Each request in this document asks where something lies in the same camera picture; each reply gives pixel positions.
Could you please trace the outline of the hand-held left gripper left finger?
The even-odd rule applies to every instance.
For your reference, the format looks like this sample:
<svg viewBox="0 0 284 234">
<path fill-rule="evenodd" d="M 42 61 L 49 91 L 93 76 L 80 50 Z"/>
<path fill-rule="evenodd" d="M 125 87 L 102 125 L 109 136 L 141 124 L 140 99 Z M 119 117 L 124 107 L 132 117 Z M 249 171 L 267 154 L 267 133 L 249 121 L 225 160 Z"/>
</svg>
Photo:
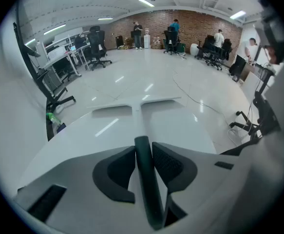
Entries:
<svg viewBox="0 0 284 234">
<path fill-rule="evenodd" d="M 129 190 L 133 146 L 68 159 L 17 194 L 27 213 L 58 231 L 136 231 L 143 218 Z"/>
</svg>

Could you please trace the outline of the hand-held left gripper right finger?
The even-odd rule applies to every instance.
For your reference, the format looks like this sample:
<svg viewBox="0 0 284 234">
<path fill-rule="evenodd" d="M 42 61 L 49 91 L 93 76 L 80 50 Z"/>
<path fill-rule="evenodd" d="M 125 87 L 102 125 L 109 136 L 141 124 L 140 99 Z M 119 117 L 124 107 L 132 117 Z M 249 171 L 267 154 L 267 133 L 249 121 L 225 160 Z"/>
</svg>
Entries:
<svg viewBox="0 0 284 234">
<path fill-rule="evenodd" d="M 250 154 L 208 154 L 154 142 L 152 158 L 167 188 L 163 230 L 243 229 Z"/>
</svg>

